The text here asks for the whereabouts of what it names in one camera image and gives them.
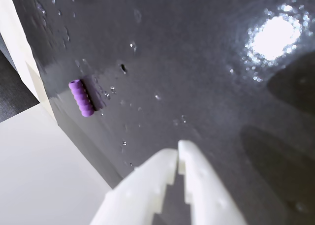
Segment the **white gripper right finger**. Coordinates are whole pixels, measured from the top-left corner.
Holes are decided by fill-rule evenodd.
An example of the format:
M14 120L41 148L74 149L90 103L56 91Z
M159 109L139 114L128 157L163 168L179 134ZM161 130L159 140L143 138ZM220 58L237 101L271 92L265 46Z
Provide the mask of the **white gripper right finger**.
M198 146L178 142L178 174L184 177L184 200L192 225L246 225L230 193Z

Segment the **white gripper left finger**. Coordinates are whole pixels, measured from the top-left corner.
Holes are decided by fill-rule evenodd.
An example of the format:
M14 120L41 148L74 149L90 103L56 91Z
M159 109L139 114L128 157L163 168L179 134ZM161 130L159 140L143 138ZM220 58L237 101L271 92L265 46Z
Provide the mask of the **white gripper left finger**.
M160 214L168 185L173 185L178 151L162 149L152 155L114 189L91 221L92 225L151 225Z

